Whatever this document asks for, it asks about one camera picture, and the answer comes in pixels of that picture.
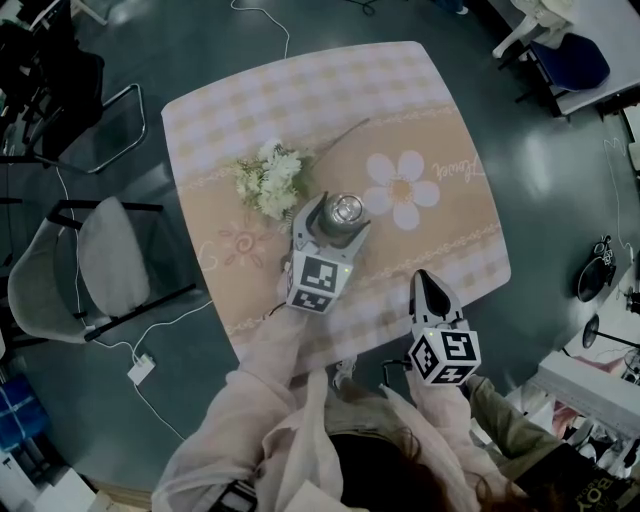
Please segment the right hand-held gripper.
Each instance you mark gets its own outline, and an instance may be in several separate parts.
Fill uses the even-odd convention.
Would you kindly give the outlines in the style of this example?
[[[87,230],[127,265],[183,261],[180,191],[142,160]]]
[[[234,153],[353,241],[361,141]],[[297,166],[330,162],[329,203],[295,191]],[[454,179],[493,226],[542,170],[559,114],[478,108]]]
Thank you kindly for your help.
[[[437,275],[420,269],[412,278],[411,305],[414,342],[408,358],[419,382],[463,384],[481,365],[481,353],[477,332],[463,320],[458,296]]]

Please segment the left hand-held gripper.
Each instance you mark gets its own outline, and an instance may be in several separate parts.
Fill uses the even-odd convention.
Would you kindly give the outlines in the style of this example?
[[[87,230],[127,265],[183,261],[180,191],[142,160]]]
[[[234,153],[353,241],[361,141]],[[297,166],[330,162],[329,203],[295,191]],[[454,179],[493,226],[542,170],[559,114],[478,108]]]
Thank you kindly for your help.
[[[327,198],[327,194],[317,195],[293,218],[293,249],[284,267],[285,305],[316,314],[326,314],[336,304],[353,274],[354,259],[371,228],[370,220],[364,222],[349,236],[343,248],[318,246],[313,227]]]

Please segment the steel bottle lid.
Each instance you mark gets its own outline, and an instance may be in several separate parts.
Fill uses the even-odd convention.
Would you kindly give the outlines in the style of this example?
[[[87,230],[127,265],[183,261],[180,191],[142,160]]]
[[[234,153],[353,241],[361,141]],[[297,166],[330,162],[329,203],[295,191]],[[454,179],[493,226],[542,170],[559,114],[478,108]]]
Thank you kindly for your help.
[[[335,226],[353,226],[364,220],[364,206],[354,194],[333,194],[326,201],[324,216]]]

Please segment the person's right forearm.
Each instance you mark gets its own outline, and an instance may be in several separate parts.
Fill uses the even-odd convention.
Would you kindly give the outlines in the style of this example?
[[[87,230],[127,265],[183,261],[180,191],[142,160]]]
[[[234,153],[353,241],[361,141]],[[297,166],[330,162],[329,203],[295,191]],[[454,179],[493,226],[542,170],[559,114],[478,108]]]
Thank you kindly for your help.
[[[471,410],[456,386],[425,386],[410,380],[411,398],[420,413],[439,431],[454,452],[473,448]]]

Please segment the white artificial flower bunch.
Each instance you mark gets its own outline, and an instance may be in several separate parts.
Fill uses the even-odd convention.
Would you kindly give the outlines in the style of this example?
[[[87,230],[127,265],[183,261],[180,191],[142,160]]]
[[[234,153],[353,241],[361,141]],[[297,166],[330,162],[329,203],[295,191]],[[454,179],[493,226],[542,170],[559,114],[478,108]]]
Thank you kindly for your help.
[[[266,218],[291,224],[299,200],[308,196],[312,170],[347,135],[369,121],[361,120],[317,152],[286,146],[280,139],[268,140],[252,158],[238,159],[231,166],[241,202]]]

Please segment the checked tablecloth covered table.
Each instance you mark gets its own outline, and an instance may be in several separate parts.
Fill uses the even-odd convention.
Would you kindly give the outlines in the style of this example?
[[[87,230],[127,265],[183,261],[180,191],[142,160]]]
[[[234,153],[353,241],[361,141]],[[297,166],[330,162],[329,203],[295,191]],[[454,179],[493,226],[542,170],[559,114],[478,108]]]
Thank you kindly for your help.
[[[181,209],[237,356],[277,304],[287,225],[242,201],[241,160],[267,141],[313,155],[303,200],[360,197],[371,221],[336,305],[310,318],[307,372],[406,334],[420,268],[463,304],[506,284],[507,248],[482,163],[424,48],[391,42],[326,50],[224,78],[162,112]]]

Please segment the black round stand base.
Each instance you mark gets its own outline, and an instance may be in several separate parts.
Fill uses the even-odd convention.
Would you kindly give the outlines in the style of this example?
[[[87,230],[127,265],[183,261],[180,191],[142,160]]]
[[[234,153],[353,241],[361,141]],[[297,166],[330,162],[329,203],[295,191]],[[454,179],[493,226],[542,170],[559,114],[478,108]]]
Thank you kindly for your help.
[[[594,314],[593,317],[586,323],[582,333],[582,346],[584,349],[589,349],[593,346],[598,337],[602,337],[611,341],[615,341],[622,345],[640,350],[640,344],[625,340],[623,338],[606,334],[599,330],[600,317],[598,314]]]

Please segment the person's body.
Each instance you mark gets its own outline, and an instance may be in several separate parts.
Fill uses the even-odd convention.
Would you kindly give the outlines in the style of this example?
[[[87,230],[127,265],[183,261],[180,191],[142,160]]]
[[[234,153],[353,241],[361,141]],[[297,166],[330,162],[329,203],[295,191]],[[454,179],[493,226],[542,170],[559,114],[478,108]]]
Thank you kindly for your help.
[[[325,370],[316,370],[292,400],[223,389],[197,431],[176,450],[152,495],[153,512],[209,512],[227,485],[251,485],[258,512],[303,511],[314,497],[337,505],[344,489],[336,449],[326,429]],[[419,461],[444,484],[454,512],[479,512],[476,488],[487,478],[499,494],[508,481],[479,447],[454,452],[413,399],[384,388],[383,404],[413,435]]]

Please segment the white dressing table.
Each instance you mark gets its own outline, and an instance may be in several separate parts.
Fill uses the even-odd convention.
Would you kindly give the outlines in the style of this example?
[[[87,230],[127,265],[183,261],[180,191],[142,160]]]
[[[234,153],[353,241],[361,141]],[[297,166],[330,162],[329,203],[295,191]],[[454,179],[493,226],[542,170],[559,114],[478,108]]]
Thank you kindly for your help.
[[[522,21],[492,51],[495,59],[501,59],[506,50],[516,41],[522,42],[537,28],[545,29],[534,41],[550,41],[573,23],[574,0],[510,0],[524,14]]]

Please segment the black striped pouch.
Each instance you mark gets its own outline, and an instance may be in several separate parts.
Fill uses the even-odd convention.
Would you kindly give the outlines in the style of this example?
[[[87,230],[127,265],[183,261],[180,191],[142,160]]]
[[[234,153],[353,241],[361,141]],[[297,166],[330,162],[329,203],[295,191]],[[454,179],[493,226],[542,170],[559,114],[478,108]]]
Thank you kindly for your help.
[[[256,512],[256,509],[254,488],[246,482],[234,481],[225,487],[209,512]]]

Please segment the blue chair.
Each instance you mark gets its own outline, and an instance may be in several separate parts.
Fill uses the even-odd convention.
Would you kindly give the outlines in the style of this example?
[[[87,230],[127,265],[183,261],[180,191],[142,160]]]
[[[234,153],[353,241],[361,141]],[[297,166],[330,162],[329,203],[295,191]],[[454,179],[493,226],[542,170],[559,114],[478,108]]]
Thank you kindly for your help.
[[[586,37],[568,33],[558,47],[531,41],[519,53],[514,53],[498,67],[502,70],[521,56],[531,69],[542,73],[530,89],[517,97],[519,104],[535,97],[547,106],[553,117],[561,117],[558,100],[566,95],[597,89],[609,78],[611,70],[599,47]]]

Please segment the black chrome-framed chair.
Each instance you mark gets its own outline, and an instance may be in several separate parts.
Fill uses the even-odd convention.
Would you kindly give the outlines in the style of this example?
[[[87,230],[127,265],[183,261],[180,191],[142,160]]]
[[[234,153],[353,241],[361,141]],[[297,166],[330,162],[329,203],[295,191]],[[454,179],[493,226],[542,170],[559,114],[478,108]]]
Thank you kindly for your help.
[[[0,112],[0,125],[23,120],[20,153],[4,151],[7,141],[0,130],[0,164],[39,163],[43,167],[62,167],[80,174],[99,174],[125,154],[139,146],[147,124],[143,89],[132,83],[104,101],[102,99],[104,59],[76,47],[69,51],[42,51],[36,60],[37,73],[27,82],[36,89],[25,101],[14,96],[8,105],[9,115]],[[64,162],[60,156],[87,130],[94,127],[106,110],[130,94],[135,94],[141,120],[137,139],[92,169],[81,169]]]

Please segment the blue storage bag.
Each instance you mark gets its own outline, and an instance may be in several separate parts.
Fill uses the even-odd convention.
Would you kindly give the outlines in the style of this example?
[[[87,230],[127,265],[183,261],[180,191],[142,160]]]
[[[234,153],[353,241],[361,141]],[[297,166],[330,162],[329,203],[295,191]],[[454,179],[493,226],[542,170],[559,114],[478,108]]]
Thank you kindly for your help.
[[[49,416],[24,375],[0,384],[0,450],[14,450],[43,433],[49,423]]]

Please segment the black office chair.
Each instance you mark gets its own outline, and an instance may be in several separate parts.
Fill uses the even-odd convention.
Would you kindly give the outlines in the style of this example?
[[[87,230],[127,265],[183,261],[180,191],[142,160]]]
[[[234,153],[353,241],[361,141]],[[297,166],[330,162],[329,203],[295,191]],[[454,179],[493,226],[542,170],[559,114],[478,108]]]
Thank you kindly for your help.
[[[0,56],[31,59],[76,50],[70,0],[18,0],[13,17],[0,16]]]

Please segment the white patterned boxes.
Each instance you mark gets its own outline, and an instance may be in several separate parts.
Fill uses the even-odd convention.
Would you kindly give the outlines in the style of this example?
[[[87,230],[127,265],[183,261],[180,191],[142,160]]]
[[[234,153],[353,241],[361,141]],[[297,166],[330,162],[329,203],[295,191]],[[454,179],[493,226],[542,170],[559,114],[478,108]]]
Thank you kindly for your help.
[[[0,512],[89,512],[96,497],[69,466],[36,483],[13,455],[0,451]]]

